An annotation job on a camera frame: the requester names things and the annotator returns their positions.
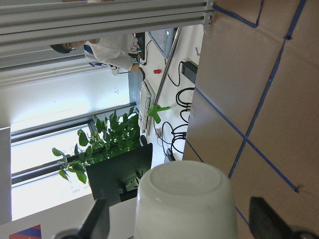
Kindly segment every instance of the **cardboard surface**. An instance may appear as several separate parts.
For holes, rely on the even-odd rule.
[[[260,1],[216,1],[255,22]],[[243,134],[296,12],[298,0],[264,1],[257,28],[215,12],[205,26],[196,86]],[[293,229],[319,234],[319,1],[308,0],[286,42],[231,181],[235,204],[248,219],[251,196],[263,197]],[[187,140],[204,162],[228,172],[242,137],[194,93]],[[183,159],[194,158],[185,147]],[[299,189],[296,193],[259,154]],[[253,238],[238,214],[239,239]]]

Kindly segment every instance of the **power adapter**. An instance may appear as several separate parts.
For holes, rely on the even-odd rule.
[[[181,73],[195,84],[198,66],[191,61],[181,62]]]

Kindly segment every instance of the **potted plant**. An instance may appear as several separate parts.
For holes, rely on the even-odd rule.
[[[87,176],[85,167],[91,164],[107,160],[114,156],[128,152],[140,147],[140,127],[138,125],[138,114],[133,114],[134,107],[128,114],[123,115],[123,121],[120,122],[114,111],[108,119],[101,121],[94,116],[97,131],[86,135],[82,129],[78,130],[79,145],[87,146],[81,150],[78,144],[74,147],[74,156],[65,155],[62,151],[53,148],[55,156],[62,156],[59,174],[66,180],[69,180],[67,171],[76,173],[78,179],[86,183]]]

